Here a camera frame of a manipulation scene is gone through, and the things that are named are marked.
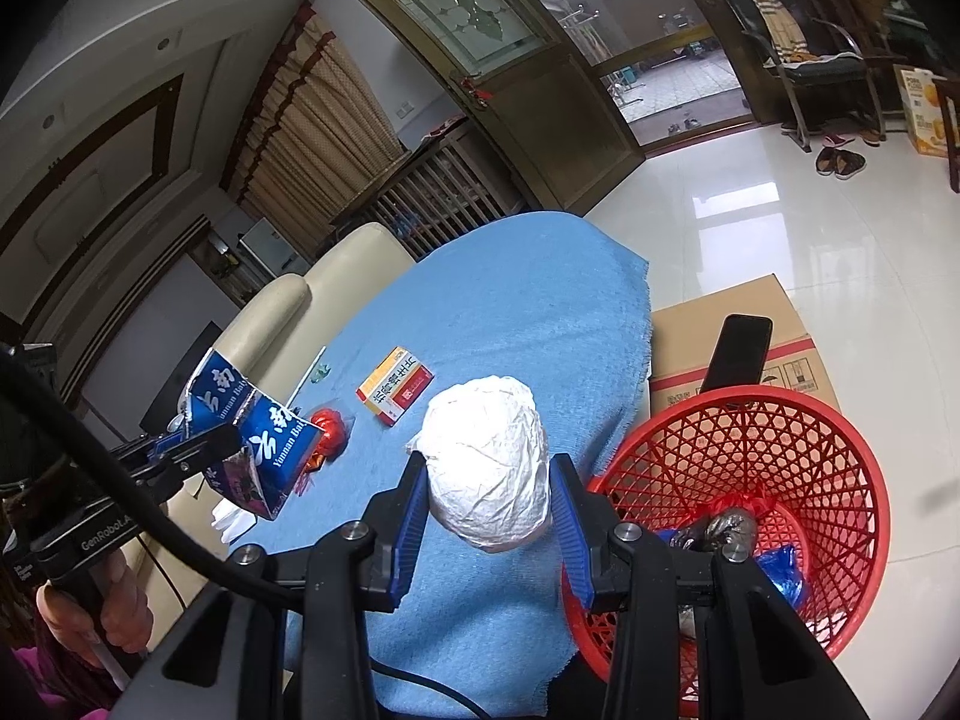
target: human hand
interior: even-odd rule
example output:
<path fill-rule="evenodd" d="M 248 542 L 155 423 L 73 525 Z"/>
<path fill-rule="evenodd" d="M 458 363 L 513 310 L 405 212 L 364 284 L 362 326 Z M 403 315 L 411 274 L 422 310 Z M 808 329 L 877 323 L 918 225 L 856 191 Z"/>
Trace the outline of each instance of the human hand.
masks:
<path fill-rule="evenodd" d="M 104 597 L 100 623 L 107 641 L 124 652 L 140 652 L 147 646 L 154 628 L 154 615 L 147 606 L 147 596 L 136 585 L 133 571 L 119 549 L 104 559 L 104 571 L 109 590 Z M 56 590 L 48 581 L 37 589 L 37 610 L 61 646 L 91 666 L 103 667 L 90 648 L 91 643 L 100 640 L 93 629 L 93 620 L 73 599 Z"/>

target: crumpled white paper ball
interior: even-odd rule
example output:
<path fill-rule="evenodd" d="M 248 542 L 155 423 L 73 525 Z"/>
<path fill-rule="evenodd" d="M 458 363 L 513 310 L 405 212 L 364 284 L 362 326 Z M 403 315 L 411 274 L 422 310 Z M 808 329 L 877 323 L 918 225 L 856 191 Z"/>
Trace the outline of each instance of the crumpled white paper ball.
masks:
<path fill-rule="evenodd" d="M 434 395 L 407 449 L 426 459 L 430 512 L 471 546 L 505 552 L 548 527 L 546 432 L 517 379 L 488 376 Z"/>

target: black cable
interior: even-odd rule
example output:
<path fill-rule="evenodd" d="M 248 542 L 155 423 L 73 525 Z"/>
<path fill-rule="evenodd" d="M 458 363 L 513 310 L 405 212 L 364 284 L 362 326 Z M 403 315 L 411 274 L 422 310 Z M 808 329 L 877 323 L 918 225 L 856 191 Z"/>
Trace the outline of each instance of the black cable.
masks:
<path fill-rule="evenodd" d="M 137 536 L 136 540 L 140 542 L 140 546 L 143 547 L 143 551 L 147 553 L 147 557 L 150 557 L 150 560 L 154 562 L 154 565 L 157 567 L 157 571 L 160 571 L 160 573 L 163 574 L 163 578 L 167 581 L 167 584 L 169 584 L 170 589 L 174 591 L 174 595 L 176 595 L 176 600 L 179 601 L 181 608 L 184 611 L 186 611 L 186 602 L 184 602 L 184 596 L 179 594 L 179 590 L 176 589 L 176 585 L 174 584 L 174 581 L 170 579 L 170 574 L 168 574 L 166 572 L 166 569 L 162 565 L 160 565 L 160 561 L 157 560 L 156 557 L 154 557 L 154 553 L 150 551 L 150 547 L 147 546 L 147 542 L 143 541 L 143 538 L 141 538 L 140 536 Z"/>
<path fill-rule="evenodd" d="M 187 536 L 138 488 L 104 445 L 86 429 L 54 391 L 43 386 L 29 370 L 8 355 L 0 354 L 0 395 L 3 395 L 32 423 L 59 442 L 64 453 L 75 461 L 106 495 L 129 514 L 157 543 L 200 576 L 227 590 L 267 604 L 302 612 L 304 601 L 295 590 L 243 574 L 229 560 L 217 560 Z"/>
<path fill-rule="evenodd" d="M 376 671 L 377 674 L 382 674 L 384 677 L 391 677 L 395 680 L 403 680 L 405 683 L 414 683 L 414 685 L 420 685 L 421 688 L 427 688 L 429 690 L 436 690 L 438 693 L 443 693 L 448 698 L 452 698 L 457 704 L 460 704 L 462 707 L 466 707 L 473 714 L 480 718 L 480 720 L 493 720 L 486 712 L 478 707 L 477 704 L 474 704 L 467 696 L 464 696 L 463 693 L 458 693 L 453 688 L 448 688 L 443 683 L 435 682 L 435 680 L 430 680 L 426 677 L 421 677 L 419 674 L 411 674 L 409 671 L 403 671 L 399 668 L 393 668 L 392 666 L 387 666 L 381 664 L 380 661 L 375 661 L 373 658 L 370 659 L 370 667 L 373 671 Z"/>

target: red plastic basket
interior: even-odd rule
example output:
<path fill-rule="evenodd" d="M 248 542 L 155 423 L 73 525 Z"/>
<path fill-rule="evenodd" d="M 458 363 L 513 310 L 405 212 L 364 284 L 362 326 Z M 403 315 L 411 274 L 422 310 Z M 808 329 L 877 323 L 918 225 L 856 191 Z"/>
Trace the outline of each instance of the red plastic basket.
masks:
<path fill-rule="evenodd" d="M 630 433 L 607 471 L 587 485 L 620 519 L 679 528 L 731 491 L 776 499 L 757 523 L 757 554 L 790 542 L 808 594 L 799 613 L 835 658 L 877 595 L 887 562 L 890 506 L 880 467 L 836 410 L 774 386 L 705 392 Z M 563 576 L 563 606 L 584 659 L 610 675 L 616 615 L 584 613 Z M 680 645 L 680 714 L 697 715 L 697 653 Z"/>

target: blue box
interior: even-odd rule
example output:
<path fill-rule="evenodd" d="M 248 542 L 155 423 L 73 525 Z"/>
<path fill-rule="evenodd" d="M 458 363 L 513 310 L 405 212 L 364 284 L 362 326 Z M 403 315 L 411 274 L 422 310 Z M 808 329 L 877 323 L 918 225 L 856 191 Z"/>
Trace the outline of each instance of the blue box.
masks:
<path fill-rule="evenodd" d="M 237 454 L 203 471 L 210 487 L 241 509 L 276 519 L 323 431 L 256 389 L 212 349 L 187 392 L 188 436 L 232 422 L 243 440 Z"/>

